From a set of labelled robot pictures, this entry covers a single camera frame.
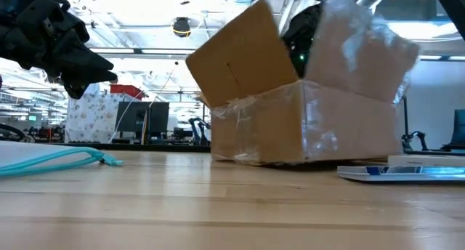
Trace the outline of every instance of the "red object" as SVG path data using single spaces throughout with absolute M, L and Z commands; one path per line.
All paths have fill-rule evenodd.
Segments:
M 136 88 L 135 86 L 131 85 L 118 85 L 118 84 L 111 84 L 110 85 L 110 93 L 112 94 L 128 94 L 132 97 L 136 97 L 138 100 L 142 100 L 144 97 L 141 94 L 142 90 Z

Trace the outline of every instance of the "teal cable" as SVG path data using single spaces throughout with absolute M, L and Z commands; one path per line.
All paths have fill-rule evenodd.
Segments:
M 31 168 L 31 166 L 36 166 L 38 164 L 51 161 L 56 158 L 62 158 L 64 156 L 70 156 L 77 153 L 88 153 L 89 158 L 82 159 L 76 162 L 68 164 L 60 164 L 55 166 L 43 166 Z M 80 166 L 85 166 L 87 164 L 92 164 L 97 161 L 102 161 L 105 164 L 110 166 L 120 166 L 122 161 L 116 160 L 114 157 L 109 156 L 103 152 L 100 152 L 94 148 L 72 148 L 56 153 L 52 153 L 45 156 L 40 156 L 38 158 L 26 160 L 17 164 L 12 164 L 9 166 L 0 167 L 0 177 L 12 176 L 12 175 L 24 175 L 24 174 L 40 174 L 45 172 L 55 172 L 66 169 L 73 169 Z

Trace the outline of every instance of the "wooden table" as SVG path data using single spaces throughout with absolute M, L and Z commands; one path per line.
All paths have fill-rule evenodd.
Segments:
M 465 187 L 112 154 L 125 166 L 0 181 L 0 249 L 465 249 Z

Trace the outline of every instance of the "ceiling light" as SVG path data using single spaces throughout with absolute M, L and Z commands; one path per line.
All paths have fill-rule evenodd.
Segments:
M 2 115 L 6 115 L 6 116 L 28 116 L 29 114 L 25 113 L 25 112 L 5 112 L 5 113 L 2 113 Z
M 142 49 L 143 54 L 153 55 L 190 55 L 194 49 Z
M 438 25 L 431 22 L 389 22 L 389 28 L 399 36 L 406 39 L 431 40 L 438 36 L 448 35 L 457 32 L 457 28 L 452 23 Z
M 465 56 L 452 56 L 449 57 L 449 61 L 465 61 Z
M 434 56 L 434 55 L 421 55 L 420 60 L 439 60 L 441 56 Z
M 91 48 L 94 53 L 98 54 L 134 54 L 133 49 L 106 49 L 106 48 Z

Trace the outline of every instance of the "white cord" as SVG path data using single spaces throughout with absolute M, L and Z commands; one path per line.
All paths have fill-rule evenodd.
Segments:
M 128 111 L 129 106 L 131 106 L 131 104 L 134 102 L 134 100 L 136 100 L 136 98 L 138 98 L 141 94 L 142 94 L 142 91 L 139 92 L 139 94 L 137 94 L 135 97 L 133 97 L 131 102 L 129 102 L 129 104 L 126 106 L 126 109 L 124 110 L 123 114 L 121 114 L 121 117 L 119 118 L 119 121 L 116 124 L 115 131 L 114 131 L 113 135 L 111 136 L 110 140 L 108 140 L 108 144 L 111 144 L 111 141 L 113 141 L 113 138 L 115 138 L 116 133 L 118 133 L 119 124 L 121 124 L 121 121 L 123 121 L 124 115 Z
M 161 92 L 163 91 L 163 89 L 165 89 L 166 85 L 167 85 L 168 82 L 169 82 L 169 79 L 171 79 L 171 77 L 173 76 L 173 72 L 174 72 L 174 69 L 175 69 L 175 68 L 176 68 L 176 66 L 173 67 L 173 70 L 171 70 L 171 73 L 169 74 L 168 79 L 166 80 L 165 84 L 161 87 L 160 91 L 158 91 L 158 94 L 153 98 L 152 102 L 148 105 L 148 109 L 147 109 L 147 111 L 145 112 L 145 116 L 148 116 L 147 112 L 149 111 L 149 109 L 152 108 L 152 105 L 153 105 L 153 103 L 156 101 L 157 96 L 158 96 L 159 94 L 161 94 Z M 144 131 L 144 130 L 142 130 L 142 138 L 145 138 L 145 131 Z
M 147 112 L 145 112 L 145 116 L 144 116 L 144 123 L 142 124 L 142 136 L 141 136 L 141 141 L 140 141 L 140 144 L 141 145 L 144 145 L 145 143 L 145 122 L 147 121 Z

